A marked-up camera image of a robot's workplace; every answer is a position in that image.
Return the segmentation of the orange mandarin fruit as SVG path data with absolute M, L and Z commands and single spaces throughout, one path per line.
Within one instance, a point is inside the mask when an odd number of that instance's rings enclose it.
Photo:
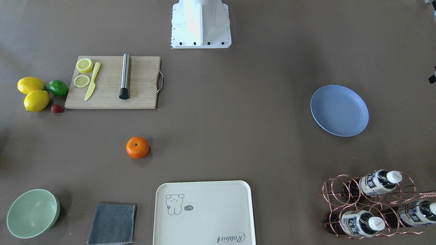
M 126 143 L 127 154 L 134 159 L 139 159 L 148 154 L 150 146 L 143 137 L 133 137 Z

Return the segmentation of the blue round plate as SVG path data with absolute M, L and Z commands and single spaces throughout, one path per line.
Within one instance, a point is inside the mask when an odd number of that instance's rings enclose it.
M 341 85 L 326 85 L 313 93 L 310 111 L 315 122 L 325 131 L 352 137 L 369 124 L 369 109 L 360 95 Z

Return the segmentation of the cream rabbit tray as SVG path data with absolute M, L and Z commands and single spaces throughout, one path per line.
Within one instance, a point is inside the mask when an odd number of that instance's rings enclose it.
M 252 191 L 243 180 L 164 183 L 154 245 L 255 245 Z

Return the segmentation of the steel muddler black tip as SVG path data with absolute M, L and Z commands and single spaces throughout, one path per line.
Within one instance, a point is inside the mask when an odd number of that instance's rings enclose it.
M 119 98 L 123 100 L 129 99 L 129 84 L 130 84 L 130 70 L 131 70 L 131 58 L 130 54 L 125 53 L 123 55 L 122 63 L 122 75 L 121 75 L 121 87 Z

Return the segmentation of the wooden cutting board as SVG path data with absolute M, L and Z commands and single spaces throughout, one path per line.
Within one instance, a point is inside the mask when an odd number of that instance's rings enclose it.
M 129 99 L 119 98 L 122 80 L 122 56 L 87 56 L 92 62 L 100 62 L 96 88 L 88 100 L 84 100 L 87 87 L 78 88 L 71 82 L 64 106 L 67 109 L 155 109 L 157 107 L 161 58 L 132 56 L 129 72 Z

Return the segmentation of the yellow plastic knife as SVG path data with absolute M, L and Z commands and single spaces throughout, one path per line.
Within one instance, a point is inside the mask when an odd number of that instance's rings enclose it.
M 89 98 L 92 96 L 92 94 L 93 94 L 93 92 L 94 92 L 94 90 L 96 88 L 95 80 L 96 80 L 96 77 L 97 77 L 97 75 L 99 73 L 100 68 L 101 68 L 101 63 L 100 62 L 96 62 L 94 64 L 94 67 L 93 67 L 93 70 L 92 70 L 93 71 L 92 72 L 92 76 L 91 76 L 91 79 L 90 79 L 90 83 L 89 83 L 89 87 L 87 89 L 86 95 L 84 97 L 84 101 L 89 100 Z

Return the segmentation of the lemon slice lower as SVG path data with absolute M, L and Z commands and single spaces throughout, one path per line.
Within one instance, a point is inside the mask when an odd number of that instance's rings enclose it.
M 73 80 L 75 87 L 84 88 L 89 85 L 91 79 L 87 75 L 76 76 Z

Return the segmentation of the lemon half upper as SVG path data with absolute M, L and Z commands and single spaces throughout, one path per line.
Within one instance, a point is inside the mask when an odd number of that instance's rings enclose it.
M 93 70 L 94 63 L 89 58 L 82 58 L 78 60 L 75 67 L 80 73 L 89 73 Z

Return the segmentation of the grey folded cloth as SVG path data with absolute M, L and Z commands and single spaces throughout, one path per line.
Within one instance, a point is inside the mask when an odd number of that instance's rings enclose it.
M 132 243 L 136 210 L 133 204 L 97 203 L 87 245 Z

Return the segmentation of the red strawberry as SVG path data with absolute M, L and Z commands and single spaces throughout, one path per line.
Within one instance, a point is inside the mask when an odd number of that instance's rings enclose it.
M 61 107 L 59 104 L 53 104 L 53 105 L 51 106 L 50 110 L 51 110 L 53 113 L 62 113 L 62 112 L 64 112 L 64 108 Z

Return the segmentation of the green lime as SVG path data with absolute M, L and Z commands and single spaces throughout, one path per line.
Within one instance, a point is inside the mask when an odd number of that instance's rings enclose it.
M 68 93 L 67 85 L 61 80 L 52 80 L 48 84 L 48 89 L 56 96 L 65 96 Z

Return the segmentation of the bottle top of rack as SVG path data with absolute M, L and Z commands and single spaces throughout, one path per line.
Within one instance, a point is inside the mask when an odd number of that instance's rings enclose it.
M 359 200 L 393 191 L 402 181 L 399 171 L 379 169 L 362 177 L 353 178 L 342 188 L 341 196 Z

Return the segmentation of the bottle lower rack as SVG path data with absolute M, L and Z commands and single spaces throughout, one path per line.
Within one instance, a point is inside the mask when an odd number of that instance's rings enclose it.
M 324 226 L 329 233 L 350 238 L 372 237 L 386 228 L 381 217 L 365 210 L 326 214 Z
M 419 199 L 381 212 L 390 228 L 408 228 L 436 223 L 435 202 Z

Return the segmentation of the yellow lemon lower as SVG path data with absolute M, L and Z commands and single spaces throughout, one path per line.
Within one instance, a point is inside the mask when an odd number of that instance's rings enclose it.
M 28 112 L 38 112 L 49 104 L 50 96 L 46 90 L 34 90 L 28 93 L 24 99 L 24 106 Z

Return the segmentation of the yellow lemon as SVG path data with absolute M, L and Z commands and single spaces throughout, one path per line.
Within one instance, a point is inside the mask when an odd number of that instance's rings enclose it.
M 34 90 L 28 93 L 24 99 L 24 106 L 28 112 L 38 112 L 49 104 L 50 96 L 46 90 Z
M 35 90 L 45 90 L 45 83 L 36 77 L 24 77 L 17 82 L 17 89 L 23 94 L 29 94 Z

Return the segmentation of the yellow lemon upper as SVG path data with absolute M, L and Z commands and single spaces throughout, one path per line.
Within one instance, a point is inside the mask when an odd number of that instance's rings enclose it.
M 36 77 L 24 77 L 17 82 L 17 89 L 23 94 L 29 94 L 35 90 L 45 90 L 45 83 Z

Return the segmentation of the green bowl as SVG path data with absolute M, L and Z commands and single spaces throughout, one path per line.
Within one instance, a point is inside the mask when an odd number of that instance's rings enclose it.
M 59 200 L 50 191 L 33 189 L 20 195 L 11 205 L 7 227 L 13 236 L 29 239 L 50 229 L 59 214 Z

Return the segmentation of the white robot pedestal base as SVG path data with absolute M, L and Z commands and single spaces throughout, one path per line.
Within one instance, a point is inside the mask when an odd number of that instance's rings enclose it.
M 172 6 L 170 47 L 218 49 L 232 45 L 229 7 L 221 0 L 179 0 Z

